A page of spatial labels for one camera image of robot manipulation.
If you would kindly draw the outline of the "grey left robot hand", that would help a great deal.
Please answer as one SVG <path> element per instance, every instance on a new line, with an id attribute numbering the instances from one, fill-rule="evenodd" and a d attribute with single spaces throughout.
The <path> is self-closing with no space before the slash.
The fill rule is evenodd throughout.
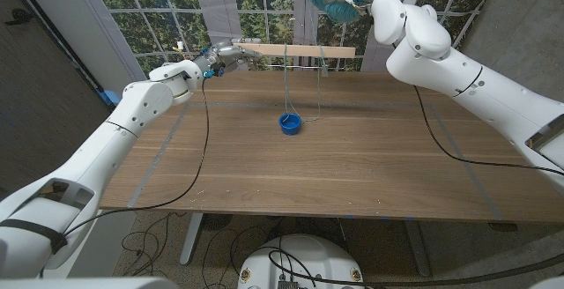
<path id="1" fill-rule="evenodd" d="M 222 77 L 242 64 L 247 64 L 251 70 L 255 70 L 256 64 L 263 55 L 250 48 L 241 47 L 240 43 L 260 44 L 261 42 L 260 38 L 226 39 L 204 48 L 194 63 L 205 78 Z"/>

